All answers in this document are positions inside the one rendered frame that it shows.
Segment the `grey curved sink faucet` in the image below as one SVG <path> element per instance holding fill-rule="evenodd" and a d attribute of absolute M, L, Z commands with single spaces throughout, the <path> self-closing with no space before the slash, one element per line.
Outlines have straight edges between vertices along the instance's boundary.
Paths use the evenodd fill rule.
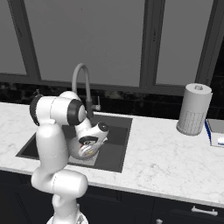
<path fill-rule="evenodd" d="M 94 105 L 92 103 L 91 93 L 90 93 L 90 82 L 89 82 L 89 72 L 88 68 L 85 64 L 80 63 L 76 66 L 76 68 L 73 71 L 73 78 L 72 78 L 72 91 L 77 93 L 77 80 L 79 76 L 79 72 L 83 71 L 85 76 L 85 86 L 86 86 L 86 110 L 87 110 L 87 118 L 92 119 L 94 117 L 94 110 L 101 110 L 100 103 L 97 103 Z"/>

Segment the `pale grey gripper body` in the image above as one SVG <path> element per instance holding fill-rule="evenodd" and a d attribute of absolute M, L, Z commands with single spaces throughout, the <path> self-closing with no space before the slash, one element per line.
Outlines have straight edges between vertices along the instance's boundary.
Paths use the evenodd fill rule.
<path fill-rule="evenodd" d="M 79 160 L 74 157 L 70 157 L 68 160 L 68 163 L 72 165 L 94 166 L 97 157 L 98 157 L 98 153 L 96 153 L 93 157 L 86 160 Z"/>

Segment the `dark drawer front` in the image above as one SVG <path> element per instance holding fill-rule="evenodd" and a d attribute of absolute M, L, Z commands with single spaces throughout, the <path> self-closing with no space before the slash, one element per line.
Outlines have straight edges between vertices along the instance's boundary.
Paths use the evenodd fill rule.
<path fill-rule="evenodd" d="M 192 208 L 215 210 L 217 216 L 204 213 L 193 213 Z M 224 224 L 224 208 L 206 206 L 196 203 L 178 201 L 175 199 L 155 198 L 151 224 L 160 219 L 163 224 Z"/>

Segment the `blue and white box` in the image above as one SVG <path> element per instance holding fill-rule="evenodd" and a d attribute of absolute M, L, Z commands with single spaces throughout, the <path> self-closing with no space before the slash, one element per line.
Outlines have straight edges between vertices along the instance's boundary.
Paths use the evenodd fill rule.
<path fill-rule="evenodd" d="M 210 145 L 224 148 L 224 120 L 206 119 L 205 127 Z"/>

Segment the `dark cupboard door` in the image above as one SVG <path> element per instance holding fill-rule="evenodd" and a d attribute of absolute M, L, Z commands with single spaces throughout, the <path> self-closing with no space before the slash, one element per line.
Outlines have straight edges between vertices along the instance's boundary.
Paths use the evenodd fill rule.
<path fill-rule="evenodd" d="M 151 196 L 90 185 L 77 201 L 89 224 L 151 224 Z"/>

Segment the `dark grey sink basin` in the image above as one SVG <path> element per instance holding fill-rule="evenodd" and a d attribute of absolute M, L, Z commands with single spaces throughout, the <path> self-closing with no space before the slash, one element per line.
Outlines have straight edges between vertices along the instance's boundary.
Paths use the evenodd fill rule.
<path fill-rule="evenodd" d="M 95 126 L 98 122 L 106 123 L 109 127 L 108 140 L 100 148 L 98 157 L 94 166 L 84 166 L 77 164 L 80 167 L 93 168 L 109 172 L 122 172 L 123 161 L 126 154 L 127 144 L 130 136 L 130 128 L 132 118 L 103 115 L 102 113 L 94 113 L 94 118 L 91 119 L 91 124 Z M 62 126 L 66 140 L 76 137 L 74 128 L 70 126 Z M 25 144 L 22 150 L 16 155 L 19 158 L 29 158 L 39 160 L 39 154 L 36 147 L 36 134 L 34 133 L 31 139 Z"/>

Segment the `dark framed window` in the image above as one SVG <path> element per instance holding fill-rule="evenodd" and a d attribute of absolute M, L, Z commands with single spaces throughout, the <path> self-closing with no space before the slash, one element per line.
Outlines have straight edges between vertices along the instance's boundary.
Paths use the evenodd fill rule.
<path fill-rule="evenodd" d="M 183 95 L 210 85 L 224 0 L 0 0 L 0 82 Z"/>

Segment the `white paper towel roll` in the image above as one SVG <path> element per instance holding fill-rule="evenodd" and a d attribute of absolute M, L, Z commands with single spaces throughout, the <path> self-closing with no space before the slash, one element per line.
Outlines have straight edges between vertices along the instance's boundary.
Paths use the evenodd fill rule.
<path fill-rule="evenodd" d="M 197 136 L 203 128 L 212 99 L 212 89 L 199 83 L 185 86 L 177 130 L 187 136 Z"/>

